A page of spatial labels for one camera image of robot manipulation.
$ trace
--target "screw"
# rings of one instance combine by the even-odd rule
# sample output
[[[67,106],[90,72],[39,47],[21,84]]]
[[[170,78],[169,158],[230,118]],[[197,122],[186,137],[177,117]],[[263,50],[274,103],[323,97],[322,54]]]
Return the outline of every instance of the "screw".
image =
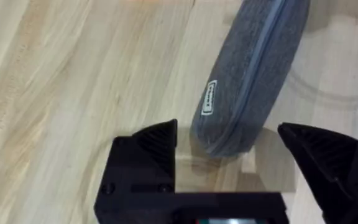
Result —
[[[172,190],[172,186],[168,184],[160,184],[158,187],[158,191],[163,193],[172,192]]]
[[[113,183],[105,184],[102,186],[102,193],[105,195],[111,195],[116,190],[116,186]]]

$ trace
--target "light wood grain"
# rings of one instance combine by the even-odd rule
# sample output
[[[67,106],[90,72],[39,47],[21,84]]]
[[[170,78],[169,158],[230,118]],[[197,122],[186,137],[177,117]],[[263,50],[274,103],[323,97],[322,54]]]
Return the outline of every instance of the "light wood grain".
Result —
[[[188,130],[240,3],[0,0],[0,223],[96,223],[112,139],[172,118],[179,191],[284,190],[292,223],[323,223],[275,130],[358,137],[358,1],[312,0],[254,155],[211,160]]]

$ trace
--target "screen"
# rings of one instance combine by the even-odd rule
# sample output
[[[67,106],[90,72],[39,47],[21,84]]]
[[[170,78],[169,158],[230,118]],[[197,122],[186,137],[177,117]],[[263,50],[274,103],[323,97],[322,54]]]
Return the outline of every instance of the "screen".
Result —
[[[255,220],[255,219],[248,219],[248,218],[229,218],[229,219],[222,219],[222,218],[210,218],[210,219],[202,219],[197,220],[196,224],[267,224],[266,221],[263,220]]]

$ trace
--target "gray fabric case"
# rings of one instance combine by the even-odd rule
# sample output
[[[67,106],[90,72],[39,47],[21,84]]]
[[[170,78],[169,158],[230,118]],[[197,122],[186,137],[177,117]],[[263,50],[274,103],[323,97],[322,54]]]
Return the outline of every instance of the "gray fabric case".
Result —
[[[249,151],[299,46],[310,0],[244,0],[198,105],[191,138],[214,157]]]

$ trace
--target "white label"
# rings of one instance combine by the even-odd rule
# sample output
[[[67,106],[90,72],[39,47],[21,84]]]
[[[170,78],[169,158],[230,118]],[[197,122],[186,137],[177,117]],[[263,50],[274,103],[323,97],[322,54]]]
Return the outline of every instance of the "white label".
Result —
[[[206,87],[206,93],[203,103],[203,110],[201,111],[201,115],[208,116],[214,113],[214,98],[215,98],[215,89],[218,84],[217,80],[213,80],[208,83]]]

